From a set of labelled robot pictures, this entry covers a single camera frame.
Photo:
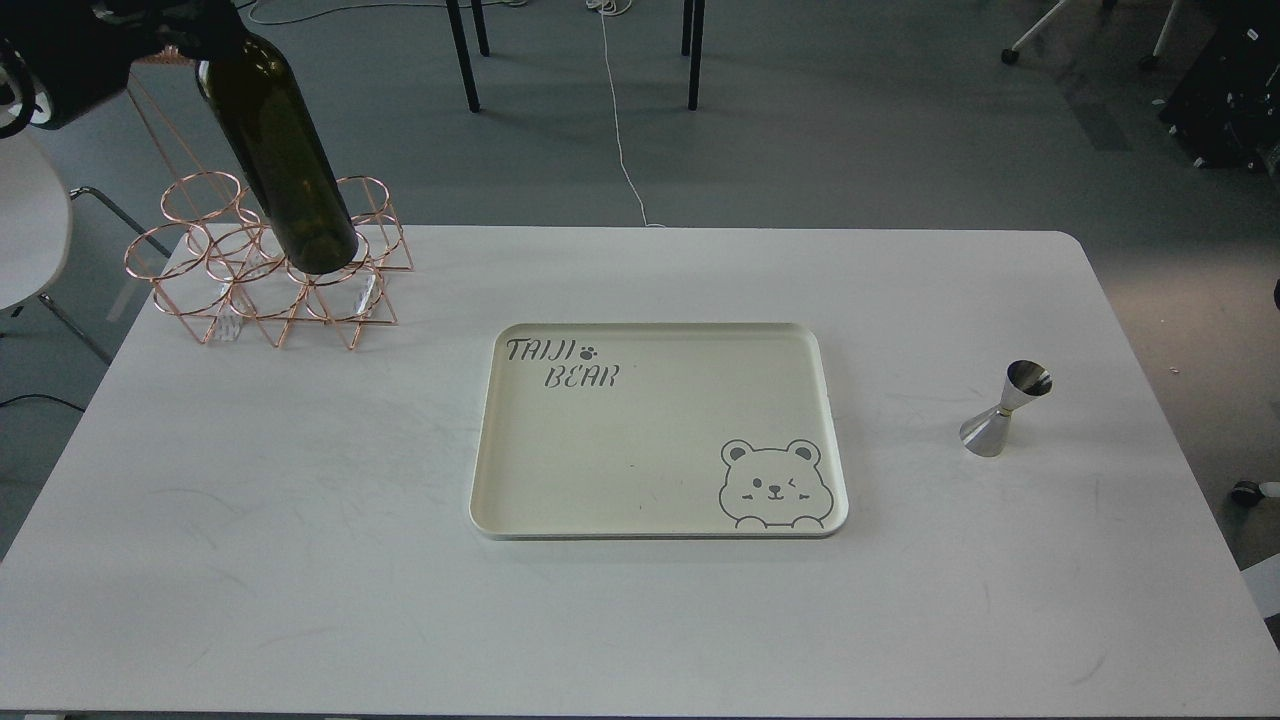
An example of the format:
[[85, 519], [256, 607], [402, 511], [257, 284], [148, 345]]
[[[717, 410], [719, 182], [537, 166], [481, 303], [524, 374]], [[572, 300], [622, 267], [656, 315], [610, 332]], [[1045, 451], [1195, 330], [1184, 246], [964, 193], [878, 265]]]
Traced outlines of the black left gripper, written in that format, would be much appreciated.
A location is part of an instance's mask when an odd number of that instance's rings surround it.
[[246, 36], [233, 1], [4, 1], [3, 129], [60, 129], [174, 47], [212, 60]]

